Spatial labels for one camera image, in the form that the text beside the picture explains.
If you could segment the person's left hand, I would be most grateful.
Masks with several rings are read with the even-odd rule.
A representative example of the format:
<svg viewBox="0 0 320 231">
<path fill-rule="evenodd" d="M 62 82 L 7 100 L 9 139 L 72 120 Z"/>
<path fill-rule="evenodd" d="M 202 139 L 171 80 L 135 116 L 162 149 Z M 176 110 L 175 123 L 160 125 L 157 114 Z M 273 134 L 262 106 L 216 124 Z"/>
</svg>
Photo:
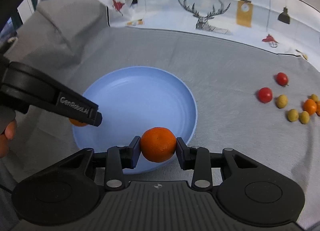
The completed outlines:
<svg viewBox="0 0 320 231">
<path fill-rule="evenodd" d="M 5 157 L 9 152 L 9 142 L 14 139 L 17 128 L 16 120 L 10 122 L 0 138 L 0 157 Z"/>
</svg>

